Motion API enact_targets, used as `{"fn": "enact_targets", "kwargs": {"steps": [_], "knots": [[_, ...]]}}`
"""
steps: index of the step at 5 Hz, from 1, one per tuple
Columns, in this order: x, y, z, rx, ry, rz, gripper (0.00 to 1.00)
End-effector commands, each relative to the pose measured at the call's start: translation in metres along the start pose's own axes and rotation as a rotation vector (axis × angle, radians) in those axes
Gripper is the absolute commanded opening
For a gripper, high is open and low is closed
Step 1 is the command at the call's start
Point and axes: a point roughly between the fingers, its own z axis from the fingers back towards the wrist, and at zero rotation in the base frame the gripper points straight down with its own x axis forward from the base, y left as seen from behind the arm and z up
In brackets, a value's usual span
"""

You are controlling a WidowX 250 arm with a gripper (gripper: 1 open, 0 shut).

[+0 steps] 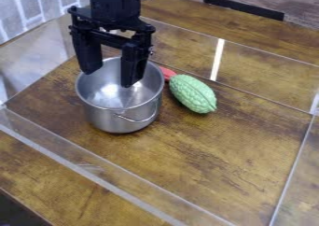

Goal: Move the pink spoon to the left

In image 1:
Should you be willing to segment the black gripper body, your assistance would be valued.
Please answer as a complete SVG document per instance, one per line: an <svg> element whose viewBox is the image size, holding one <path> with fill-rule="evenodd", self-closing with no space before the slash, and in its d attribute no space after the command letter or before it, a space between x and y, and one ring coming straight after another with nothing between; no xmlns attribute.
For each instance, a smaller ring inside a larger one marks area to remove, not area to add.
<svg viewBox="0 0 319 226"><path fill-rule="evenodd" d="M107 45L122 49L129 43L151 48L157 28L141 19L145 0L90 0L90 7L73 6L70 33L75 49Z"/></svg>

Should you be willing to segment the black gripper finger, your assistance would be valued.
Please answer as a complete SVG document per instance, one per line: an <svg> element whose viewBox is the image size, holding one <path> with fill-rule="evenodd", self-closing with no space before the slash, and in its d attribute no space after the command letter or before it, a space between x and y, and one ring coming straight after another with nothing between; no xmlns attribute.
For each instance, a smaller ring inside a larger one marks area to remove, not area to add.
<svg viewBox="0 0 319 226"><path fill-rule="evenodd" d="M102 44L79 31L73 31L71 35L81 69L90 75L103 67Z"/></svg>
<svg viewBox="0 0 319 226"><path fill-rule="evenodd" d="M142 80L153 46L126 43L122 48L122 85L130 88Z"/></svg>

